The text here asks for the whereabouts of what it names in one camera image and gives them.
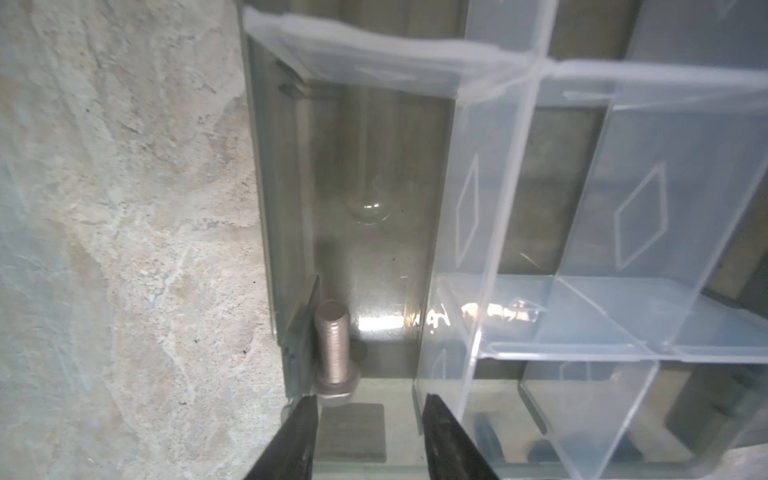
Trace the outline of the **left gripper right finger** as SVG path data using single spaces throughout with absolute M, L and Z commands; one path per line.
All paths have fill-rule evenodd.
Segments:
M 432 480 L 499 479 L 439 395 L 426 396 L 422 426 Z

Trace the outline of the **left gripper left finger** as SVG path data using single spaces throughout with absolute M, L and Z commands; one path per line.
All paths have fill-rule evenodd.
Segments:
M 244 480 L 311 479 L 318 423 L 316 396 L 302 397 Z

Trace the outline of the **silver hex bolt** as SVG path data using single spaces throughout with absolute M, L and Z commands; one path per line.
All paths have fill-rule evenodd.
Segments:
M 350 314 L 338 300 L 323 301 L 314 312 L 319 365 L 314 393 L 324 407 L 344 405 L 352 398 L 361 378 L 350 356 Z

